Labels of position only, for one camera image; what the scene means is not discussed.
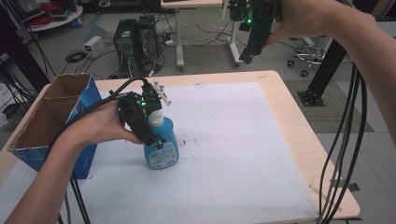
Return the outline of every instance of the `wooden table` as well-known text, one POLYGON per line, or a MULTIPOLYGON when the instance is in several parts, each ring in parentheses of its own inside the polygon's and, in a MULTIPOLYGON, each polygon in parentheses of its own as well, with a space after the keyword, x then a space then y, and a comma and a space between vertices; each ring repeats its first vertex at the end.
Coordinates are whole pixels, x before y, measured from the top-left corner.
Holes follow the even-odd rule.
MULTIPOLYGON (((184 56, 183 56, 183 42, 181 40, 181 33, 180 33, 180 18, 179 18, 179 9, 183 7, 221 7, 222 0, 187 0, 187 1, 179 1, 179 2, 169 2, 164 3, 163 0, 161 1, 161 6, 165 8, 172 8, 175 10, 175 21, 176 21, 176 36, 177 36, 177 67, 182 70, 184 67, 184 56)), ((233 55, 233 61, 235 65, 239 65, 242 61, 239 60, 239 52, 235 45, 235 37, 236 37, 236 30, 237 30, 238 22, 232 22, 232 30, 231 36, 228 38, 228 46, 230 48, 231 54, 233 55)))
MULTIPOLYGON (((273 71, 261 72, 245 72, 245 73, 227 73, 227 74, 207 74, 182 77, 152 77, 149 80, 157 80, 165 87, 189 86, 196 84, 221 84, 221 83, 241 83, 256 82, 261 86, 267 103, 271 108, 276 123, 286 140, 290 154, 294 159, 298 171, 300 172, 304 184, 309 190, 312 202, 318 209, 318 185, 320 172, 325 162, 327 154, 313 133, 308 122, 304 118, 301 110, 294 102, 288 89, 284 85, 278 73, 273 71)), ((104 80, 96 81, 96 85, 100 91, 115 90, 125 80, 104 80)), ((140 83, 135 83, 133 87, 139 87, 140 83)), ((22 119, 16 131, 11 135, 10 139, 0 151, 0 181, 3 181, 9 171, 15 164, 16 158, 7 152, 9 143, 16 133, 21 130, 24 122, 26 122, 32 108, 22 119)), ((330 184, 333 166, 325 176, 324 189, 330 184)), ((343 202, 341 203, 336 218, 356 217, 360 212, 360 208, 353 198, 352 194, 347 191, 343 202)))

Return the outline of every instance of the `blue bottle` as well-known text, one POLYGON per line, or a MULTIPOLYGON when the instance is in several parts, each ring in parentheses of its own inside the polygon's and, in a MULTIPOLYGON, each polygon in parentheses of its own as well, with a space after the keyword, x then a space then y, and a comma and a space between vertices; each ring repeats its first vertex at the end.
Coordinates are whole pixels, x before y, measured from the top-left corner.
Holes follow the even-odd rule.
POLYGON ((178 147, 175 134, 173 132, 173 122, 163 116, 161 110, 154 111, 148 117, 148 123, 152 131, 159 134, 163 139, 163 148, 144 145, 145 158, 148 167, 153 170, 165 169, 178 161, 178 147))

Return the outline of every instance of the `human hand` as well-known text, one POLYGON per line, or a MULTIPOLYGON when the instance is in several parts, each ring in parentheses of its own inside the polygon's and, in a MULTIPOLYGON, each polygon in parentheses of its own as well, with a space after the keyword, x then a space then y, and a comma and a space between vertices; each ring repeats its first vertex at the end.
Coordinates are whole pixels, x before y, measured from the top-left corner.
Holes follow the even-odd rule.
POLYGON ((268 37, 265 47, 287 37, 330 35, 334 26, 331 15, 337 12, 339 7, 344 7, 335 0, 278 1, 282 7, 283 18, 276 19, 281 25, 268 37))
POLYGON ((96 108, 72 124, 62 135, 78 140, 83 146, 119 139, 141 144, 136 135, 120 124, 117 101, 96 108))

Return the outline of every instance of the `black post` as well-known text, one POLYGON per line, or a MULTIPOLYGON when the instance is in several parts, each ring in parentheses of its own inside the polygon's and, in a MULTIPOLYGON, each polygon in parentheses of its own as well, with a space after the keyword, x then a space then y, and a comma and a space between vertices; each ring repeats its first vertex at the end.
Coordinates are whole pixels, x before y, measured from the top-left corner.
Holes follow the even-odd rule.
MULTIPOLYGON (((362 12, 372 13, 378 2, 379 0, 355 0, 353 1, 353 5, 362 12)), ((326 56, 312 79, 311 84, 306 91, 298 92, 305 106, 323 105, 321 96, 346 55, 346 50, 337 41, 334 40, 330 44, 326 56)))
POLYGON ((0 5, 0 31, 1 47, 6 51, 9 58, 19 67, 24 76, 32 84, 33 88, 40 92, 50 81, 35 61, 35 58, 24 46, 21 38, 17 34, 15 24, 2 5, 0 5))

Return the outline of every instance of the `open box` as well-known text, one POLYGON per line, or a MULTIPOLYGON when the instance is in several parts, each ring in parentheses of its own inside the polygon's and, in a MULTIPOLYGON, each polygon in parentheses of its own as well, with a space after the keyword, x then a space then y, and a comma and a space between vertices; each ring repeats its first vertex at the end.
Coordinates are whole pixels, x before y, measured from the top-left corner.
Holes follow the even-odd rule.
MULTIPOLYGON (((8 149, 39 171, 50 141, 83 108, 101 100, 89 74, 57 76, 43 93, 8 149)), ((88 176, 96 145, 85 147, 75 164, 78 179, 88 176)))

